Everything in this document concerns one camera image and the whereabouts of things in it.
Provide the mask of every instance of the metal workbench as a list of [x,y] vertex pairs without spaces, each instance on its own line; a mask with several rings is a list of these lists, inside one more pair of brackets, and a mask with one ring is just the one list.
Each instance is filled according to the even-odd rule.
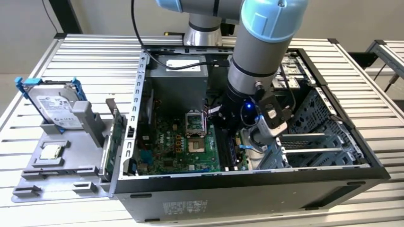
[[[366,73],[369,75],[374,75],[375,71],[379,71],[379,77],[385,77],[386,79],[393,79],[393,75],[395,74],[397,81],[391,84],[391,87],[386,94],[390,99],[393,99],[394,103],[404,110],[404,41],[383,41],[374,40],[374,42],[367,47],[366,52],[373,52],[385,63],[385,67],[381,71],[375,68],[366,69]],[[382,79],[377,81],[377,84],[381,88],[386,87],[387,80]]]
[[[181,37],[143,37],[143,42],[181,44]],[[234,38],[223,37],[225,46],[233,46],[234,42]],[[198,219],[157,225],[404,226],[404,113],[338,44],[326,39],[293,39],[290,47],[305,49],[391,179],[327,211]],[[139,51],[137,40],[130,36],[67,35],[53,40],[29,77],[66,80],[75,76],[93,111],[109,118],[103,104],[106,97],[114,97],[121,112],[129,112]],[[15,226],[137,226],[121,203],[109,198],[11,203],[11,188],[42,133],[38,127],[41,118],[19,94],[0,122],[1,222]]]

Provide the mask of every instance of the case label sticker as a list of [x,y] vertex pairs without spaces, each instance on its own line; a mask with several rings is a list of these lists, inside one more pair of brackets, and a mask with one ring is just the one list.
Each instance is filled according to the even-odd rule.
[[166,215],[202,213],[207,207],[207,200],[163,202],[162,207]]
[[[166,61],[166,65],[169,67],[181,67],[181,66],[190,65],[190,64],[194,64],[194,63],[198,63],[198,62],[199,62],[199,60],[173,60],[173,59],[170,59],[170,60]],[[169,69],[166,69],[166,71],[199,72],[201,67],[199,66],[193,66],[193,67],[182,69],[182,70],[169,70]]]
[[67,99],[59,96],[37,96],[35,99],[55,125],[65,129],[81,127],[78,118],[70,112]]

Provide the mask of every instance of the open computer tower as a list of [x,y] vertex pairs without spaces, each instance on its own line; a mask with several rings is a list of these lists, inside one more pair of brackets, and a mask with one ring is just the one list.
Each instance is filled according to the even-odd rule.
[[[146,48],[171,66],[231,54],[229,47]],[[302,49],[286,51],[282,69],[295,97],[287,129],[269,139],[254,127],[227,137],[207,113],[219,106],[227,68],[170,71],[141,53],[109,191],[137,222],[327,209],[386,181]],[[270,90],[279,105],[290,103],[278,73]]]

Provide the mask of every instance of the hard drive label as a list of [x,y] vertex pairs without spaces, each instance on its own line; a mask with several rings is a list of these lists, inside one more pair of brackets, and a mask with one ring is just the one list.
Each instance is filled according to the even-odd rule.
[[77,128],[81,123],[70,112],[70,104],[67,99],[61,96],[37,96],[41,109],[45,111],[53,123],[65,128]]

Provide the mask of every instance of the motherboard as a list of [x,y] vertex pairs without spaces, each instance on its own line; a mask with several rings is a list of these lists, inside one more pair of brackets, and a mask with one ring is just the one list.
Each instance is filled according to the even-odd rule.
[[139,150],[139,175],[218,172],[218,155],[213,125],[206,126],[203,137],[185,135],[185,121],[179,118],[158,117],[155,140],[151,149]]

